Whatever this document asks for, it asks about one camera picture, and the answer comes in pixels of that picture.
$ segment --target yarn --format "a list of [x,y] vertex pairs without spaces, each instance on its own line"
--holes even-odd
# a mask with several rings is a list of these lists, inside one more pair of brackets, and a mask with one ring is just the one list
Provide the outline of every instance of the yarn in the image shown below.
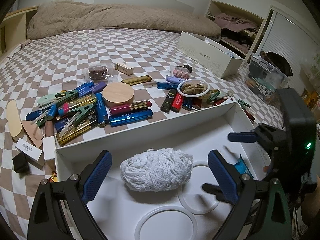
[[149,149],[121,163],[121,178],[135,191],[171,190],[190,180],[192,164],[193,157],[181,150]]

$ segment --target plastic bag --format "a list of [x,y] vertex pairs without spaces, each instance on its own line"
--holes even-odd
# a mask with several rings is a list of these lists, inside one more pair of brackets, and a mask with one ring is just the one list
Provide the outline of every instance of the plastic bag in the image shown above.
[[315,91],[320,94],[320,47],[317,48],[312,60],[303,60],[301,67]]
[[172,77],[183,79],[189,79],[191,77],[188,69],[174,65],[170,65],[170,74]]
[[84,79],[88,82],[119,82],[118,72],[113,67],[113,64],[93,64],[83,70]]

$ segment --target bed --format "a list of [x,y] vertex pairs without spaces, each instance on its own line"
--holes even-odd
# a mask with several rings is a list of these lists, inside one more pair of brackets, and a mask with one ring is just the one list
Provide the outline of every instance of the bed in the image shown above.
[[[36,20],[37,17],[34,17],[31,23],[33,30],[38,26],[35,24]],[[33,37],[37,39],[27,45],[20,45],[19,50],[11,53],[4,61],[0,69],[0,212],[17,238],[27,238],[28,219],[37,187],[41,179],[52,175],[52,171],[47,165],[42,169],[30,165],[31,172],[26,176],[14,172],[12,157],[18,151],[8,130],[6,105],[15,99],[20,118],[25,120],[28,113],[37,109],[36,102],[40,97],[61,90],[72,90],[84,83],[82,71],[93,63],[128,62],[134,67],[135,76],[148,74],[153,81],[164,81],[169,74],[170,63],[189,64],[193,67],[193,77],[207,81],[213,89],[232,91],[236,99],[248,101],[256,113],[256,122],[282,127],[280,111],[264,104],[243,84],[247,65],[242,64],[237,75],[227,80],[219,79],[177,50],[180,37],[178,31],[121,26],[108,29],[75,29],[70,32],[63,30],[62,32],[66,33],[54,36],[50,33],[50,37],[44,35],[44,38]],[[126,77],[121,73],[118,75],[119,81]],[[163,120],[176,114],[172,112],[166,115],[160,111],[167,91],[158,90],[155,83],[136,85],[134,89],[136,101],[152,102],[152,119],[115,128],[96,127],[71,143],[144,125],[144,122]]]

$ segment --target green clip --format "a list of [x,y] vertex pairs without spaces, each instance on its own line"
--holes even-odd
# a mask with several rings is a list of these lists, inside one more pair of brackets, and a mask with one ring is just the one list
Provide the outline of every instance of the green clip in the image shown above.
[[238,103],[240,104],[240,106],[241,106],[242,109],[244,109],[244,110],[245,110],[247,107],[248,107],[248,108],[251,107],[248,103],[244,102],[244,101],[241,100],[241,99],[238,100]]
[[72,90],[67,92],[61,92],[56,94],[56,98],[61,98],[57,103],[57,107],[62,106],[64,103],[71,101],[79,96],[78,90]]
[[94,111],[94,105],[93,104],[89,104],[86,106],[81,106],[72,110],[69,110],[67,112],[67,115],[75,115],[77,112],[79,112],[79,116],[76,117],[76,119],[73,121],[73,124],[75,126],[79,125],[82,120],[86,117],[88,117],[92,111]]
[[217,99],[218,95],[220,95],[220,90],[218,90],[214,94],[211,94],[210,98],[207,100],[207,103],[208,104],[212,103],[214,100]]

